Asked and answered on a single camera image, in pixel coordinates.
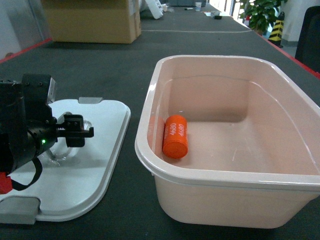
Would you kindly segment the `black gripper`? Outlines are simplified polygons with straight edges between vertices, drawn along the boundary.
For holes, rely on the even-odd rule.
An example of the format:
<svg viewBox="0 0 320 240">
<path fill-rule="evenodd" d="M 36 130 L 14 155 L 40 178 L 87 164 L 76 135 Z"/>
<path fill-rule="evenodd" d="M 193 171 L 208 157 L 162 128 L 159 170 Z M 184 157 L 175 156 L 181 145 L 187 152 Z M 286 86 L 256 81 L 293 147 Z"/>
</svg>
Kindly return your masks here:
<svg viewBox="0 0 320 240">
<path fill-rule="evenodd" d="M 85 129 L 80 114 L 64 114 L 57 123 L 49 106 L 55 100 L 56 82 L 49 74 L 26 73 L 20 82 L 0 81 L 0 133 L 8 138 L 12 150 L 22 150 L 29 136 L 37 149 L 53 146 L 65 138 L 68 148 L 82 148 L 86 138 L 94 137 L 94 128 Z"/>
</svg>

